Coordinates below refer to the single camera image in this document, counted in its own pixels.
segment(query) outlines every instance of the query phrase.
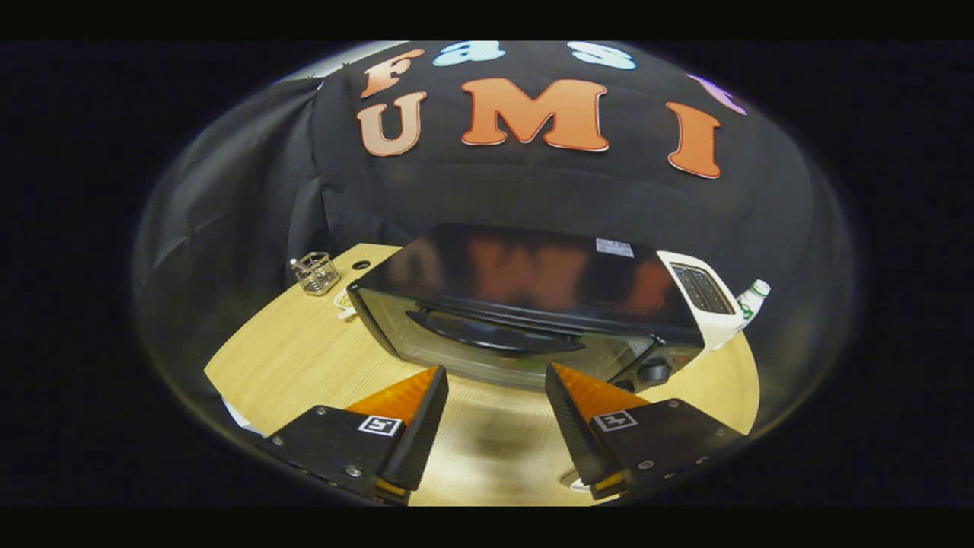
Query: purple letter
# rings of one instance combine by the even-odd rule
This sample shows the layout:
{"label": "purple letter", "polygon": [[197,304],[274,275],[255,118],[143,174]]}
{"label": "purple letter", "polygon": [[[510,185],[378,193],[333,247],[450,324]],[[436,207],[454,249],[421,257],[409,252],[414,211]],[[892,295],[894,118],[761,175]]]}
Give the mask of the purple letter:
{"label": "purple letter", "polygon": [[692,74],[688,74],[687,76],[690,76],[691,78],[699,82],[700,85],[703,86],[703,89],[706,90],[707,93],[711,95],[711,97],[718,100],[723,106],[729,108],[730,110],[733,110],[734,112],[740,114],[741,116],[747,116],[746,110],[731,102],[731,98],[733,97],[731,94],[718,88],[717,86],[714,85],[713,82],[704,80],[703,78],[700,78],[698,76],[693,76]]}

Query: black cloth backdrop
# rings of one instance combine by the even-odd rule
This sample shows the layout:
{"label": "black cloth backdrop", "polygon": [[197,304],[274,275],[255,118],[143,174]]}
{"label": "black cloth backdrop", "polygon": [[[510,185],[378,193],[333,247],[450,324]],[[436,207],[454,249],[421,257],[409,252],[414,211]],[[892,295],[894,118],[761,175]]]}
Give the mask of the black cloth backdrop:
{"label": "black cloth backdrop", "polygon": [[[403,245],[440,222],[560,230],[651,244],[698,256],[737,293],[770,283],[747,330],[759,368],[761,435],[812,392],[854,336],[865,250],[814,153],[747,98],[740,116],[685,71],[621,43],[635,70],[579,61],[562,42],[504,42],[506,54],[434,66],[451,42],[403,44],[324,78],[279,82],[202,132],[172,163],[146,207],[132,265],[137,326],[179,399],[223,435],[246,441],[203,368],[220,345],[294,283],[286,262],[339,254],[359,242]],[[414,48],[395,86],[367,99],[364,70]],[[707,78],[706,74],[698,76]],[[513,136],[469,146],[469,80],[504,77],[529,97],[558,79],[606,86],[605,152],[555,148]],[[376,157],[356,114],[423,91],[414,148]],[[679,137],[677,100],[716,116],[716,160],[705,179],[666,161]]]}

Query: sticker label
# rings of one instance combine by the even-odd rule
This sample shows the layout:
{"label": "sticker label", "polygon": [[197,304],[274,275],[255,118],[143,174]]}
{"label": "sticker label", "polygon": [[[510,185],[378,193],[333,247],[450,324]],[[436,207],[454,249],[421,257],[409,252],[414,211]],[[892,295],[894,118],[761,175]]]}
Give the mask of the sticker label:
{"label": "sticker label", "polygon": [[603,432],[612,432],[613,430],[628,428],[638,424],[636,419],[632,418],[632,415],[625,411],[599,414],[592,418],[595,419],[595,423],[599,425],[599,428],[601,428]]}
{"label": "sticker label", "polygon": [[617,242],[615,240],[603,240],[602,238],[595,239],[595,250],[600,254],[617,254],[621,256],[627,256],[629,258],[635,258],[632,254],[632,247],[625,242]]}
{"label": "sticker label", "polygon": [[358,430],[368,434],[393,436],[395,431],[398,430],[399,424],[402,424],[402,419],[370,414],[365,419],[365,422],[362,422],[361,426],[358,427]]}

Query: white bottle cap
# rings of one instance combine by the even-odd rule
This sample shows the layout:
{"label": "white bottle cap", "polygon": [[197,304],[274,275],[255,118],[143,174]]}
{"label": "white bottle cap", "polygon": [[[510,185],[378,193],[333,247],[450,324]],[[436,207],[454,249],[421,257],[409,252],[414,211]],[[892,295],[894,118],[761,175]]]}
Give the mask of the white bottle cap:
{"label": "white bottle cap", "polygon": [[764,280],[755,280],[754,283],[751,284],[751,289],[754,291],[754,293],[759,294],[760,296],[768,296],[768,294],[771,293],[771,286],[769,286],[768,282]]}

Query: wire mesh basket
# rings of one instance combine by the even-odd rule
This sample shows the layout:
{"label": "wire mesh basket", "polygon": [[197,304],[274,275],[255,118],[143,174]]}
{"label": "wire mesh basket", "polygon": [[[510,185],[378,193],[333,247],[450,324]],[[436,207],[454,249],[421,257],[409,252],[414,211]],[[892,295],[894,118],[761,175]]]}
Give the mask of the wire mesh basket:
{"label": "wire mesh basket", "polygon": [[327,253],[312,252],[290,262],[291,271],[306,294],[321,296],[338,282],[341,276]]}

